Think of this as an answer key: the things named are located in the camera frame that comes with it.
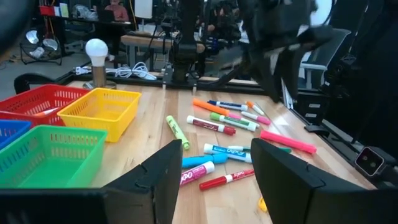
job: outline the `yellow object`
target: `yellow object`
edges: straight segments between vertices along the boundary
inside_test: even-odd
[[[264,201],[263,197],[260,198],[258,206],[263,212],[268,212],[268,208],[267,208],[266,202]]]
[[[117,142],[137,113],[141,93],[95,88],[57,114],[68,127],[107,130]]]

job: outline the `lamp base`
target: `lamp base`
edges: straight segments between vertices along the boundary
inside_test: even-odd
[[[83,84],[83,88],[85,88],[87,90],[93,90],[95,88],[98,88],[98,86],[95,86],[94,85],[94,81],[92,80],[92,81],[84,83]],[[107,80],[105,86],[103,86],[102,88],[109,88],[109,89],[115,90],[116,89],[116,83]]]

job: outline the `person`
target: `person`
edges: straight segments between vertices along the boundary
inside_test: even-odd
[[[105,10],[113,11],[116,22],[128,22],[129,15],[125,7],[120,5],[120,0],[110,0],[110,5],[105,7]],[[98,25],[96,26],[99,38],[105,42],[111,42],[112,47],[109,50],[109,61],[112,62],[115,56],[119,53],[120,37],[126,34],[123,27],[112,25]]]

